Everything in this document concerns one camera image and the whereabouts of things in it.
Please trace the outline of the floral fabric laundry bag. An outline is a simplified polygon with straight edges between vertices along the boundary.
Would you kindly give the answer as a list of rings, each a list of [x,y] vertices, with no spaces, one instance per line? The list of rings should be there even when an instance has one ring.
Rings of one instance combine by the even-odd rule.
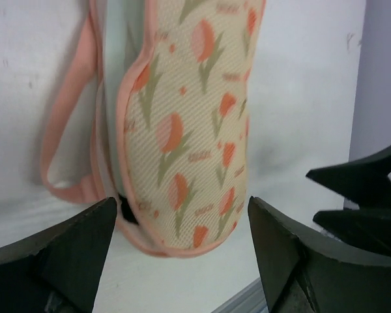
[[[89,2],[75,56],[46,125],[44,186],[72,203],[117,200],[117,225],[140,251],[200,256],[222,244],[244,208],[248,182],[248,79],[264,1],[144,1],[143,45],[117,96],[124,193],[138,222],[121,216],[108,146],[97,1]],[[91,172],[59,187],[48,173],[82,91],[98,82]]]

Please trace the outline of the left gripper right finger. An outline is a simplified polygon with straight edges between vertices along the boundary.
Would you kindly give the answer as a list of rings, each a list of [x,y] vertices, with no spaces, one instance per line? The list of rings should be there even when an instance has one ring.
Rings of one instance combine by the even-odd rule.
[[[325,236],[258,197],[248,217],[269,312],[391,312],[391,257]]]

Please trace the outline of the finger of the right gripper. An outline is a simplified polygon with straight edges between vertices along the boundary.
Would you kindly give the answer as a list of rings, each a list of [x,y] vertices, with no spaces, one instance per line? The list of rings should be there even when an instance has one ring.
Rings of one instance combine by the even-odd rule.
[[[313,221],[348,245],[391,256],[391,209],[319,211]]]
[[[391,209],[391,145],[370,156],[310,170],[306,177],[361,208]]]

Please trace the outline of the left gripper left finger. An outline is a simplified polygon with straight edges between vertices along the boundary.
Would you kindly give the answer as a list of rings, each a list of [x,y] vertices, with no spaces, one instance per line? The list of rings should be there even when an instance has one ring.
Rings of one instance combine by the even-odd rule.
[[[0,248],[0,312],[92,312],[117,203],[107,198]]]

